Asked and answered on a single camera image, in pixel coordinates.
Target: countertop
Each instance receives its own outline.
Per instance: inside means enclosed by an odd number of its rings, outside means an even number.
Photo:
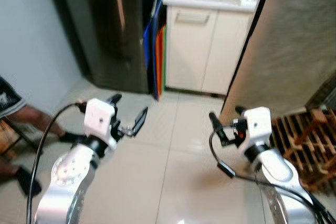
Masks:
[[[258,0],[240,0],[240,3],[231,0],[163,0],[163,4],[253,13]]]

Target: white cabinet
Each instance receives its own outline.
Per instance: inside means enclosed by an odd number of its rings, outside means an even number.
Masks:
[[[202,86],[203,92],[226,94],[249,30],[251,14],[218,13]]]
[[[217,11],[170,7],[166,85],[201,91]]]
[[[169,6],[166,86],[226,94],[252,16]]]

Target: tiled floor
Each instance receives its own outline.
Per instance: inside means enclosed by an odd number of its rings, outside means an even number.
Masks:
[[[93,97],[106,99],[115,92],[101,90],[82,80],[61,102]],[[209,111],[220,112],[223,101],[196,95],[166,92],[160,102],[149,95],[124,93],[118,118],[132,124],[149,106],[147,120],[135,139],[124,138],[113,159],[99,167],[89,188],[81,224],[145,223],[273,223],[268,206],[255,184],[229,179],[216,168],[208,148]],[[83,115],[71,109],[59,122],[66,129],[82,132]],[[68,144],[49,138],[38,170],[44,190],[51,167]],[[234,146],[216,149],[241,173],[249,171]],[[31,167],[32,153],[15,162]],[[34,199],[35,212],[41,195]],[[334,197],[319,196],[336,215]],[[26,201],[16,182],[0,185],[0,224],[24,223]]]

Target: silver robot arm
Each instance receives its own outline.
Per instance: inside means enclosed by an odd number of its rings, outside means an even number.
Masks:
[[[312,199],[299,183],[295,167],[285,160],[277,150],[271,150],[267,145],[272,133],[269,109],[259,107],[246,110],[242,113],[242,116],[243,119],[235,119],[230,125],[234,128],[236,136],[233,141],[230,141],[224,131],[218,130],[222,125],[214,113],[209,114],[222,146],[236,144],[238,151],[245,155],[252,164],[252,169],[258,181],[294,190],[312,203]],[[228,169],[220,165],[218,167],[230,177],[234,177],[230,172],[226,172],[232,170],[230,167],[227,166]],[[259,185],[259,187],[267,197],[275,224],[317,223],[314,212],[299,197],[276,187],[262,185]]]
[[[123,128],[117,119],[116,103],[121,95],[108,102],[91,99],[84,118],[86,137],[58,158],[51,171],[49,188],[35,214],[35,224],[77,224],[84,197],[91,185],[100,160],[111,156],[124,135],[135,136],[142,127],[147,108],[135,120],[133,128]]]

